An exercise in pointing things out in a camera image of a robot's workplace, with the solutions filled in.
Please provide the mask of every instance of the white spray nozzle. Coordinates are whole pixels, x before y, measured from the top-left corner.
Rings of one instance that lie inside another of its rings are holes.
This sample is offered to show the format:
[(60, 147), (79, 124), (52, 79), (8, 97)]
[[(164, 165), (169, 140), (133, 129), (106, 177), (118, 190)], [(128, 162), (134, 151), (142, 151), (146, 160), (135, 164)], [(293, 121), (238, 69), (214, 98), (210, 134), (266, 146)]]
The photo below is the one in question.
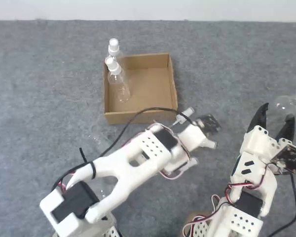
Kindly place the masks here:
[[(192, 107), (188, 107), (186, 110), (182, 112), (187, 117), (190, 117), (195, 110)], [(172, 126), (176, 125), (177, 123), (183, 124), (186, 121), (186, 118), (184, 118), (182, 115), (176, 116), (177, 120), (172, 124)]]
[(118, 75), (122, 71), (121, 66), (111, 56), (105, 59), (105, 64), (113, 75)]
[(109, 43), (109, 54), (112, 56), (116, 56), (119, 53), (119, 44), (118, 39), (112, 38)]

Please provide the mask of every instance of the cardboard box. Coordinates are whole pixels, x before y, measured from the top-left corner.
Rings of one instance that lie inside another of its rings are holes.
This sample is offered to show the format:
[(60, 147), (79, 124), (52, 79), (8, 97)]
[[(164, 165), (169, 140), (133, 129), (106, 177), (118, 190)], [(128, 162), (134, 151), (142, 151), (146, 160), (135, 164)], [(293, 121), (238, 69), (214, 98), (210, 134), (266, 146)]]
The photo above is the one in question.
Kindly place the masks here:
[[(131, 90), (131, 97), (127, 102), (119, 102), (113, 96), (114, 88), (110, 87), (107, 80), (109, 71), (104, 64), (104, 114), (109, 124), (126, 123), (138, 111), (149, 107), (178, 108), (169, 53), (133, 55), (124, 60)], [(169, 111), (146, 111), (134, 123), (174, 120), (175, 116)]]

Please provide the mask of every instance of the black cable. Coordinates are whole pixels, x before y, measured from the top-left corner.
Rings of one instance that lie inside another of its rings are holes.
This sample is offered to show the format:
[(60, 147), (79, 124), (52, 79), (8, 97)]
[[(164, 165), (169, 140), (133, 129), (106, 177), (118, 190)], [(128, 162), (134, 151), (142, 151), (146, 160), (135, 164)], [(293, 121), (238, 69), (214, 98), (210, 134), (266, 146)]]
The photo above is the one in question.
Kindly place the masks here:
[[(182, 117), (184, 117), (189, 123), (191, 123), (191, 124), (193, 124), (194, 125), (194, 123), (193, 123), (193, 121), (188, 117), (188, 116), (186, 116), (185, 114), (183, 114), (183, 113), (181, 113), (181, 112), (179, 112), (179, 111), (177, 111), (177, 110), (174, 110), (174, 109), (170, 109), (170, 108), (163, 108), (163, 107), (151, 107), (151, 108), (146, 108), (146, 109), (144, 109), (144, 110), (140, 110), (138, 113), (136, 113), (127, 123), (126, 123), (126, 125), (124, 126), (124, 128), (122, 129), (122, 131), (121, 131), (121, 133), (117, 136), (117, 138), (115, 139), (115, 141), (104, 151), (104, 152), (102, 152), (101, 154), (100, 154), (100, 156), (99, 157), (102, 157), (102, 156), (104, 156), (109, 150), (111, 150), (115, 145), (116, 145), (116, 143), (120, 140), (120, 138), (122, 137), (122, 135), (123, 135), (123, 133), (125, 132), (125, 130), (127, 129), (127, 127), (129, 126), (129, 124), (132, 122), (132, 121), (134, 121), (134, 119), (138, 116), (138, 115), (140, 115), (140, 114), (142, 114), (143, 112), (146, 112), (146, 111), (150, 111), (150, 110), (162, 110), (162, 111), (170, 111), (170, 112), (173, 112), (173, 113), (175, 113), (175, 114), (179, 114), (179, 115), (181, 115)], [(67, 170), (65, 173), (63, 173), (58, 179), (57, 179), (57, 181), (54, 183), (54, 185), (53, 185), (53, 187), (52, 187), (52, 191), (57, 187), (57, 185), (58, 185), (58, 183), (59, 182), (62, 182), (62, 180), (64, 179), (64, 177), (66, 177), (67, 175), (69, 175), (70, 173), (72, 173), (72, 172), (75, 172), (77, 169), (79, 169), (79, 168), (82, 168), (82, 167), (84, 167), (85, 165), (88, 165), (89, 163), (87, 162), (87, 160), (86, 160), (86, 158), (85, 158), (85, 156), (84, 156), (84, 153), (83, 153), (83, 151), (82, 151), (82, 148), (79, 148), (79, 150), (80, 150), (80, 153), (81, 153), (81, 156), (82, 156), (82, 159), (83, 159), (83, 161), (84, 161), (84, 163), (82, 163), (82, 164), (80, 164), (80, 165), (77, 165), (77, 166), (75, 166), (75, 167), (73, 167), (73, 168), (71, 168), (71, 169), (69, 169), (69, 170)], [(95, 177), (95, 167), (93, 166), (92, 167), (92, 169), (93, 169), (93, 177)]]
[(63, 173), (63, 174), (57, 179), (57, 181), (54, 183), (53, 187), (51, 188), (51, 191), (53, 191), (53, 190), (57, 187), (58, 183), (59, 183), (60, 181), (62, 181), (63, 178), (65, 178), (65, 177), (66, 177), (67, 175), (69, 175), (70, 173), (75, 172), (77, 169), (84, 167), (84, 166), (87, 165), (87, 164), (88, 164), (88, 163), (82, 163), (82, 164), (79, 164), (79, 165), (77, 165), (77, 166), (75, 166), (75, 167), (73, 167), (73, 168), (67, 170), (65, 173)]
[(177, 111), (177, 110), (174, 110), (174, 109), (170, 109), (170, 108), (162, 108), (162, 107), (151, 107), (151, 108), (146, 108), (144, 110), (141, 110), (139, 111), (138, 113), (136, 113), (128, 122), (127, 124), (124, 126), (123, 130), (121, 131), (121, 133), (118, 135), (118, 137), (115, 139), (115, 141), (105, 150), (103, 151), (101, 154), (100, 154), (100, 157), (104, 156), (110, 149), (112, 149), (116, 143), (119, 141), (119, 139), (121, 138), (121, 136), (123, 135), (123, 133), (125, 132), (125, 130), (127, 129), (127, 127), (129, 126), (129, 124), (134, 121), (134, 119), (142, 114), (143, 112), (146, 112), (146, 111), (150, 111), (150, 110), (163, 110), (163, 111), (171, 111), (173, 113), (176, 113), (176, 114), (179, 114), (181, 115), (182, 117), (184, 117), (189, 123), (193, 124), (192, 120), (186, 116), (185, 114)]
[[(296, 186), (295, 186), (294, 176), (293, 176), (293, 174), (290, 174), (290, 176), (291, 176), (291, 182), (292, 182), (293, 193), (294, 193), (294, 198), (295, 198), (295, 205), (296, 205)], [(282, 230), (284, 230), (284, 229), (288, 228), (289, 226), (291, 226), (295, 221), (296, 221), (296, 214), (295, 214), (295, 217), (289, 223), (287, 223), (286, 225), (284, 225), (281, 228), (277, 229), (272, 234), (270, 234), (268, 237), (275, 236), (276, 234), (278, 234)]]
[(85, 155), (84, 155), (83, 150), (82, 150), (81, 147), (79, 148), (79, 151), (80, 151), (80, 154), (81, 154), (81, 156), (82, 156), (82, 159), (83, 159), (84, 163), (88, 163), (88, 161), (87, 161), (87, 159), (85, 158)]

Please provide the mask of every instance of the wire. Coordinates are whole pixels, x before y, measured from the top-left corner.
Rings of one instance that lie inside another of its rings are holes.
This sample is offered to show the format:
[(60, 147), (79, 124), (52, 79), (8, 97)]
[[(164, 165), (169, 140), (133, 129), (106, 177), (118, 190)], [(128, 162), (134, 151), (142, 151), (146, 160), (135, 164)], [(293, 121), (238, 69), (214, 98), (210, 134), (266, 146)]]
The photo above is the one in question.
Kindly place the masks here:
[(217, 194), (213, 194), (211, 196), (212, 205), (213, 205), (213, 212), (214, 212), (214, 211), (216, 211), (217, 206), (214, 204), (214, 199), (213, 198), (216, 198), (216, 201), (218, 201), (218, 202), (221, 200), (221, 198)]
[[(203, 215), (196, 215), (196, 216), (194, 216), (193, 221), (196, 221), (196, 220), (199, 220), (199, 218), (205, 218), (205, 217), (206, 216), (203, 216)], [(194, 227), (195, 227), (195, 225), (191, 225), (191, 230), (189, 232), (190, 237), (193, 237), (193, 235), (194, 235)]]
[[(175, 113), (175, 114), (179, 114), (179, 115), (181, 115), (182, 117), (184, 117), (190, 124), (192, 124), (192, 125), (195, 125), (195, 126), (198, 126), (198, 124), (194, 124), (193, 123), (193, 121), (189, 118), (189, 117), (187, 117), (185, 114), (183, 114), (183, 113), (181, 113), (181, 112), (179, 112), (179, 111), (177, 111), (177, 110), (174, 110), (174, 109), (170, 109), (170, 108), (163, 108), (163, 107), (151, 107), (151, 108), (146, 108), (146, 109), (144, 109), (144, 110), (140, 110), (139, 112), (137, 112), (127, 123), (126, 123), (126, 125), (124, 126), (124, 128), (122, 129), (122, 131), (121, 131), (121, 133), (117, 136), (117, 138), (114, 140), (114, 142), (105, 150), (105, 151), (103, 151), (101, 154), (100, 154), (100, 156), (99, 157), (103, 157), (108, 151), (110, 151), (115, 145), (116, 145), (116, 143), (120, 140), (120, 138), (122, 137), (122, 135), (124, 134), (124, 132), (125, 132), (125, 130), (127, 129), (127, 127), (130, 125), (130, 123), (132, 122), (132, 121), (134, 121), (134, 119), (138, 116), (138, 115), (140, 115), (140, 114), (142, 114), (143, 112), (146, 112), (146, 111), (151, 111), (151, 110), (162, 110), (162, 111), (170, 111), (170, 112), (173, 112), (173, 113)], [(68, 174), (70, 174), (70, 173), (73, 173), (73, 172), (75, 172), (77, 169), (79, 169), (79, 168), (82, 168), (82, 167), (84, 167), (85, 165), (88, 165), (89, 163), (87, 163), (87, 162), (85, 162), (86, 161), (86, 159), (85, 159), (85, 157), (84, 157), (84, 154), (82, 155), (82, 159), (83, 159), (83, 161), (84, 161), (84, 163), (82, 163), (82, 164), (79, 164), (79, 165), (77, 165), (77, 166), (75, 166), (75, 167), (73, 167), (73, 168), (71, 168), (71, 169), (69, 169), (69, 170), (67, 170), (65, 173), (63, 173), (58, 179), (57, 179), (57, 181), (54, 183), (54, 185), (52, 186), (52, 189), (51, 189), (51, 191), (53, 191), (57, 186), (58, 186), (58, 183), (59, 182), (61, 182), (62, 183), (62, 181), (63, 181), (63, 179), (68, 175)]]
[[(293, 174), (290, 174), (290, 176), (291, 176), (291, 182), (292, 182), (292, 188), (293, 188), (293, 193), (294, 193), (294, 198), (295, 198), (295, 206), (296, 206), (296, 185), (295, 185)], [(268, 237), (275, 236), (276, 234), (278, 234), (282, 230), (284, 230), (284, 229), (288, 228), (289, 226), (291, 226), (295, 221), (296, 221), (296, 214), (295, 214), (295, 217), (289, 223), (287, 223), (286, 225), (278, 228), (276, 231), (274, 231)]]
[(178, 179), (179, 177), (181, 177), (181, 175), (183, 175), (184, 172), (180, 172), (177, 176), (174, 176), (174, 177), (170, 177), (168, 175), (166, 175), (166, 173), (164, 173), (163, 171), (159, 171), (159, 173), (166, 179), (169, 179), (169, 180), (176, 180)]
[(233, 202), (232, 202), (231, 199), (230, 199), (229, 193), (228, 193), (228, 190), (231, 190), (231, 188), (232, 188), (233, 186), (242, 186), (242, 187), (246, 187), (247, 189), (250, 189), (250, 190), (258, 189), (258, 188), (262, 185), (262, 183), (263, 183), (263, 181), (264, 181), (264, 177), (265, 177), (266, 172), (267, 172), (267, 167), (268, 167), (270, 164), (273, 164), (273, 163), (268, 163), (268, 164), (265, 165), (264, 174), (262, 175), (262, 177), (261, 177), (260, 182), (259, 182), (258, 185), (254, 185), (254, 184), (251, 183), (251, 182), (236, 183), (236, 184), (231, 184), (231, 183), (229, 183), (229, 184), (227, 185), (227, 187), (225, 188), (225, 191), (224, 191), (227, 201), (228, 201), (230, 204), (233, 204)]
[(80, 151), (80, 154), (81, 154), (81, 156), (82, 156), (83, 162), (84, 162), (84, 163), (88, 163), (88, 161), (87, 161), (87, 159), (85, 158), (85, 155), (84, 155), (83, 150), (82, 150), (81, 147), (79, 148), (79, 151)]
[(58, 179), (57, 181), (54, 183), (53, 187), (51, 188), (51, 192), (58, 186), (58, 183), (61, 182), (67, 175), (69, 175), (72, 172), (75, 172), (77, 169), (80, 169), (82, 167), (84, 167), (85, 165), (87, 165), (88, 163), (82, 163), (79, 165), (76, 165), (75, 167), (67, 170), (65, 173), (63, 173)]
[(202, 218), (202, 219), (198, 219), (198, 220), (195, 220), (195, 221), (191, 221), (191, 222), (186, 223), (186, 224), (183, 226), (183, 228), (182, 228), (182, 234), (183, 234), (183, 236), (184, 236), (184, 237), (187, 237), (187, 235), (185, 234), (185, 228), (186, 228), (187, 226), (190, 226), (190, 225), (198, 224), (198, 223), (200, 223), (200, 222), (204, 222), (204, 221), (211, 220), (212, 217), (213, 217), (214, 215), (217, 214), (217, 212), (220, 210), (220, 208), (221, 208), (222, 205), (224, 205), (224, 204), (232, 205), (232, 204), (230, 204), (229, 202), (225, 201), (225, 202), (223, 202), (221, 205), (219, 205), (219, 207), (216, 209), (216, 211), (214, 211), (214, 212), (213, 212), (212, 214), (210, 214), (209, 216), (207, 216), (207, 217), (205, 217), (205, 218)]
[(115, 145), (116, 143), (119, 141), (119, 139), (122, 137), (122, 135), (124, 134), (125, 130), (127, 129), (127, 127), (130, 125), (130, 123), (132, 121), (134, 121), (134, 119), (142, 114), (143, 112), (146, 112), (146, 111), (151, 111), (151, 110), (162, 110), (162, 111), (170, 111), (170, 112), (173, 112), (173, 113), (176, 113), (176, 114), (179, 114), (181, 115), (182, 117), (184, 117), (189, 123), (195, 125), (193, 123), (193, 121), (188, 117), (186, 116), (185, 114), (177, 111), (177, 110), (174, 110), (174, 109), (170, 109), (170, 108), (162, 108), (162, 107), (151, 107), (151, 108), (146, 108), (144, 110), (140, 110), (138, 113), (136, 113), (127, 123), (126, 125), (124, 126), (124, 128), (122, 129), (121, 133), (117, 136), (117, 138), (115, 139), (115, 141), (105, 150), (103, 151), (101, 154), (100, 154), (100, 157), (104, 156), (108, 151), (110, 151)]

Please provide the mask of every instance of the red wire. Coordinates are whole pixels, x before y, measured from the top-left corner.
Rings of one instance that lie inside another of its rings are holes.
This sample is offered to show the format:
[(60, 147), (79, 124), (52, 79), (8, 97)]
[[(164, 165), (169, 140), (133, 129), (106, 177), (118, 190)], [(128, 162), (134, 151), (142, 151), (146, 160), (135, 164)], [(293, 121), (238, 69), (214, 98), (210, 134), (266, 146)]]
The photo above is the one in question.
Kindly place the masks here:
[(267, 167), (268, 167), (270, 164), (272, 164), (272, 163), (268, 163), (268, 164), (266, 164), (266, 166), (265, 166), (265, 170), (264, 170), (264, 174), (262, 175), (259, 184), (256, 185), (256, 186), (254, 186), (253, 183), (251, 183), (251, 182), (247, 182), (247, 183), (246, 183), (246, 182), (245, 182), (245, 183), (237, 183), (237, 184), (228, 184), (228, 186), (225, 188), (225, 191), (224, 191), (225, 196), (226, 196), (228, 202), (229, 202), (230, 204), (233, 204), (233, 203), (231, 202), (231, 199), (230, 199), (230, 197), (229, 197), (229, 193), (228, 193), (228, 190), (231, 190), (231, 187), (233, 187), (233, 186), (244, 186), (244, 187), (246, 187), (247, 189), (250, 189), (250, 190), (258, 189), (258, 188), (262, 185), (262, 183), (263, 183), (263, 181), (264, 181), (264, 177), (265, 177), (266, 172), (267, 172)]

